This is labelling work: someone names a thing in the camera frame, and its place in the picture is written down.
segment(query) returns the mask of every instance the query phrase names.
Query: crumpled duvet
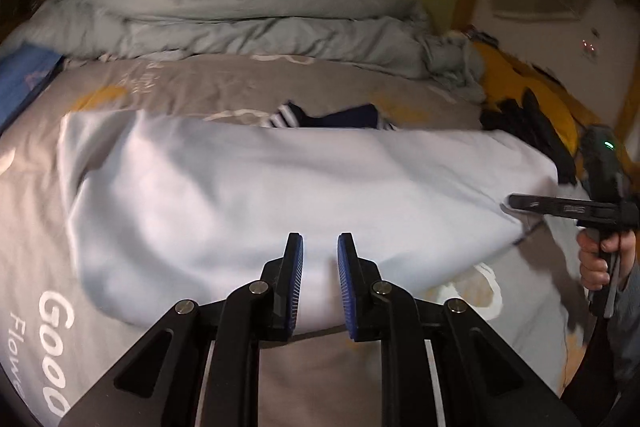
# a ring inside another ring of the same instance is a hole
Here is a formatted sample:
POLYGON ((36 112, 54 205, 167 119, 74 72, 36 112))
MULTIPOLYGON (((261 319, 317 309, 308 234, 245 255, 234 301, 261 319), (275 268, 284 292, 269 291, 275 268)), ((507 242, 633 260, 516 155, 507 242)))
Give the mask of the crumpled duvet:
POLYGON ((415 0, 47 0, 0 58, 25 41, 73 58, 305 55, 433 78, 484 99, 478 52, 462 35, 431 35, 415 0))

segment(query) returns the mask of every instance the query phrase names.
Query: folded clothes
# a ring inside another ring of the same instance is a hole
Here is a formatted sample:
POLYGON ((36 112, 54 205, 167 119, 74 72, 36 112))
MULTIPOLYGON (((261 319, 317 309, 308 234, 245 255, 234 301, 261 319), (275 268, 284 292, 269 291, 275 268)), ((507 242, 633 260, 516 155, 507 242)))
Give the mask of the folded clothes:
POLYGON ((511 192, 556 169, 503 132, 262 128, 144 111, 70 113, 58 174, 74 270, 104 312, 148 326, 260 277, 305 241, 298 332, 344 320, 337 237, 415 295, 516 241, 511 192))

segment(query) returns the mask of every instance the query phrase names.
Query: gray sleeve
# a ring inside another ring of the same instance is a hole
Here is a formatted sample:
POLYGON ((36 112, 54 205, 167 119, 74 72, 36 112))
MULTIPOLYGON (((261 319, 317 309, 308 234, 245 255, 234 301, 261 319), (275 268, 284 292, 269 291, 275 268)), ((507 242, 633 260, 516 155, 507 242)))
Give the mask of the gray sleeve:
POLYGON ((634 264, 623 291, 618 291, 616 307, 607 327, 613 351, 613 370, 622 388, 633 377, 640 362, 640 267, 634 264))

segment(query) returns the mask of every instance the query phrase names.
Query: person's arm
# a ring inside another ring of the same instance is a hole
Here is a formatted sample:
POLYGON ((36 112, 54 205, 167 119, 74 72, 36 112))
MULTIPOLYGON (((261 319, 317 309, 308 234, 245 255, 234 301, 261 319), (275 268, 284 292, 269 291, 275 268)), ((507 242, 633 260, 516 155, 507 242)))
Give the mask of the person's arm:
POLYGON ((640 267, 637 263, 631 269, 626 287, 618 290, 607 336, 613 352, 614 377, 621 391, 640 362, 640 267))
MULTIPOLYGON (((599 290, 609 282, 606 263, 598 257, 598 244, 585 231, 578 234, 580 275, 588 290, 599 290)), ((620 284, 613 316, 607 325, 613 352, 614 377, 621 391, 640 363, 640 267, 636 263, 636 235, 616 234, 602 242, 605 251, 620 248, 620 284)))

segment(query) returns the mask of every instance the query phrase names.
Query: wall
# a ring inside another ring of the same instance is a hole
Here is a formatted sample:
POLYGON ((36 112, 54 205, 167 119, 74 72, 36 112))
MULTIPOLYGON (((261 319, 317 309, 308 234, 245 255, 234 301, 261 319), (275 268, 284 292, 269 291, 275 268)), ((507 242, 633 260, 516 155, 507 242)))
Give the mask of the wall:
POLYGON ((638 55, 637 11, 618 7, 613 0, 594 0, 577 22, 523 23, 494 17, 489 0, 478 0, 474 25, 499 39, 505 51, 551 69, 605 123, 616 123, 638 55), (596 63, 583 55, 583 39, 596 46, 596 63))

